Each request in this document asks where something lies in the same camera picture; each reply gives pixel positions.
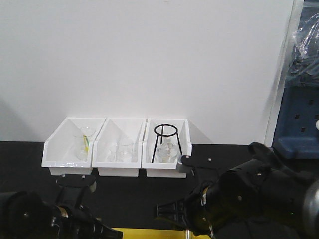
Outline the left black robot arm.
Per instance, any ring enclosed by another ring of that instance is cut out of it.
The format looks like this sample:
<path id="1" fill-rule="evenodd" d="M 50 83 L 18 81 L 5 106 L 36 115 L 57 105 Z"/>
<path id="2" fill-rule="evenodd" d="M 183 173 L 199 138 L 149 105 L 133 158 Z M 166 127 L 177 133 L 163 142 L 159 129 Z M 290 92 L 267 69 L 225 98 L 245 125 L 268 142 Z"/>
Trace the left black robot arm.
<path id="1" fill-rule="evenodd" d="M 36 192 L 0 195 L 2 239 L 121 239 L 122 231 L 106 226 L 82 204 L 86 192 L 96 190 L 94 175 L 63 174 L 56 179 L 60 191 L 54 203 Z"/>

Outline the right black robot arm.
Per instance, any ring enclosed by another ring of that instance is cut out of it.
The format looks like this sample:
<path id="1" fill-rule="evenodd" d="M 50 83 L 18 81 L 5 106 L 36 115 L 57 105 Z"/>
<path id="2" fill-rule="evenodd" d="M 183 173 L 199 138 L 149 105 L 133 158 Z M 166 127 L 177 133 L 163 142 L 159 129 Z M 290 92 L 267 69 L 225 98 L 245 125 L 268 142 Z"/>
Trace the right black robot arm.
<path id="1" fill-rule="evenodd" d="M 248 150 L 251 160 L 203 180 L 185 198 L 157 205 L 155 218 L 213 238 L 234 219 L 264 217 L 318 238 L 318 176 L 289 167 L 261 143 Z"/>

